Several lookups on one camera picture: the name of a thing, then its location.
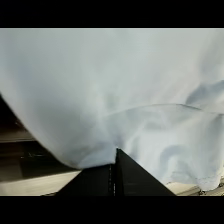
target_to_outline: white sheet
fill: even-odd
[[[223,34],[1,29],[0,91],[70,166],[113,163],[119,147],[163,183],[210,190],[223,165]]]

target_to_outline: fabric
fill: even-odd
[[[1,29],[0,91],[77,168],[122,148],[163,183],[217,187],[223,29]]]

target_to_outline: garment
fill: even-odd
[[[33,136],[78,168],[122,148],[162,183],[217,187],[223,29],[1,29],[0,91]]]

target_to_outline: cloth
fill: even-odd
[[[223,29],[1,29],[0,91],[61,162],[122,148],[162,183],[217,187]]]

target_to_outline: black object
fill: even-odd
[[[116,163],[83,170],[56,196],[175,196],[117,149]]]

